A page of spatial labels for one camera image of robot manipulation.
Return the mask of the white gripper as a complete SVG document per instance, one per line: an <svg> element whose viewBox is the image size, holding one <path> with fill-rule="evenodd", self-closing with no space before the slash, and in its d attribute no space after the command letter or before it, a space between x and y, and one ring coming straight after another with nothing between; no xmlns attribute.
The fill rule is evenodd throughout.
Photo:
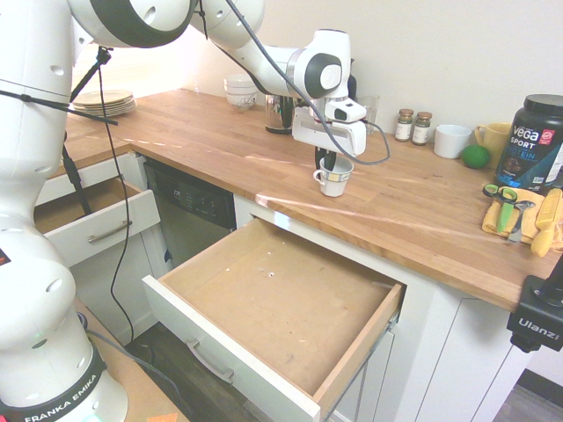
<svg viewBox="0 0 563 422"><path fill-rule="evenodd" d="M367 133L363 122L329 122L328 130L310 115L310 109L298 107L294 110L292 136L300 142L315 146L315 165L320 169L320 160L325 158L325 168L332 171L337 154L344 150L351 156L359 156L366 149Z"/></svg>

